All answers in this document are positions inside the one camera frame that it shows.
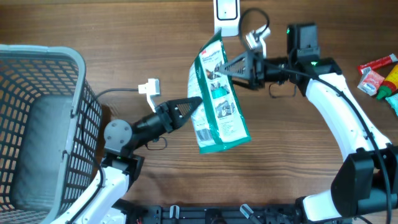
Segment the red sauce bottle green cap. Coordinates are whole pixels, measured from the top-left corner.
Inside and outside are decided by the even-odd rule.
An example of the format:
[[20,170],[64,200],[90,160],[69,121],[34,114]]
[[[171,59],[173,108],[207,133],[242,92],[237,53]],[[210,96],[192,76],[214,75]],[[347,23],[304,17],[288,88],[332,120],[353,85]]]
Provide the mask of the red sauce bottle green cap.
[[381,83],[376,96],[377,100],[390,97],[397,90],[397,65]]

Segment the green 3M gloves packet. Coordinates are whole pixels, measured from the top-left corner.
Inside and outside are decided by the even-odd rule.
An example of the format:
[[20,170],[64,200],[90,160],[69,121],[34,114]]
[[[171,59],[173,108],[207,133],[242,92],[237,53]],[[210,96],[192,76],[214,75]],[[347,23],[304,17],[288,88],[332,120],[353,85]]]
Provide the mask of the green 3M gloves packet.
[[203,100],[191,115],[201,154],[227,151],[251,141],[232,79],[219,72],[227,61],[218,31],[200,49],[189,69],[187,96]]

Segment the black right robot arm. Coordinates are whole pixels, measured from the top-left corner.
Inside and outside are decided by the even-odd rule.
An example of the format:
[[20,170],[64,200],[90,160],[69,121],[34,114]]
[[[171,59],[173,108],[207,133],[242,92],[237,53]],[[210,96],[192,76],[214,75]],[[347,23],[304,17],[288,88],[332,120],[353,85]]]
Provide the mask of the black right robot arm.
[[220,66],[239,85],[255,90],[265,83],[291,82],[320,112],[335,137],[343,164],[328,190],[298,198],[292,223],[325,223],[397,208],[397,147],[370,121],[351,94],[341,68],[321,58],[314,23],[287,28],[287,56],[266,57],[267,26],[246,37],[245,53]]

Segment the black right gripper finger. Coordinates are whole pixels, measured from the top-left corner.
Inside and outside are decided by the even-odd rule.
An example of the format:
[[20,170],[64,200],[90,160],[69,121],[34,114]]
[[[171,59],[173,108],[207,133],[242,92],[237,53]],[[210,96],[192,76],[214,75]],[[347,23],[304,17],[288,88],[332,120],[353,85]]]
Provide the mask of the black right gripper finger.
[[240,81],[237,81],[237,80],[232,80],[232,82],[233,82],[234,85],[241,86],[241,87],[246,88],[246,89],[251,89],[251,86],[248,83],[240,82]]
[[252,56],[244,52],[233,60],[219,66],[218,71],[227,76],[248,80],[251,77]]

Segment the red white small box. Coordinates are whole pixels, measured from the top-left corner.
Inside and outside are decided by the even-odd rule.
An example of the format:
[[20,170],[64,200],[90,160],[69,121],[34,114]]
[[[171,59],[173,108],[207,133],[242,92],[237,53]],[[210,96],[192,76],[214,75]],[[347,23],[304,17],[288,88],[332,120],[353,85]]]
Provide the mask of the red white small box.
[[363,71],[363,75],[358,84],[358,88],[369,96],[374,96],[384,79],[384,77],[382,77],[374,70],[370,68],[366,69]]

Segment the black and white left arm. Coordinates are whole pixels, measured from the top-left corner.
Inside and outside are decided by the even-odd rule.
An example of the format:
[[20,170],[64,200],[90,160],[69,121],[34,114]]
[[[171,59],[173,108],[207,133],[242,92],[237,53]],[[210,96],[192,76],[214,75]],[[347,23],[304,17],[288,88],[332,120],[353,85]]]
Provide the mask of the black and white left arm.
[[141,223],[131,203],[122,199],[138,179],[144,158],[134,153],[180,129],[201,105],[194,96],[169,100],[135,123],[115,119],[104,129],[104,151],[94,180],[55,223]]

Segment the red stick sachet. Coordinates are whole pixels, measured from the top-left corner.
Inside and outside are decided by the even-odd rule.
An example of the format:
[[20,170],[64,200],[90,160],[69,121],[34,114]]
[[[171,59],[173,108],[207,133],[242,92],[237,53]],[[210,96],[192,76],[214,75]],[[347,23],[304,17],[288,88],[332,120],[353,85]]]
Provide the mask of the red stick sachet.
[[394,62],[397,62],[397,56],[395,54],[390,54],[386,57],[383,57],[383,58],[380,58],[377,60],[373,60],[364,65],[359,65],[357,67],[357,69],[361,75],[365,75],[365,74],[369,73],[371,70],[377,70],[381,67],[385,67],[386,65],[390,65]]

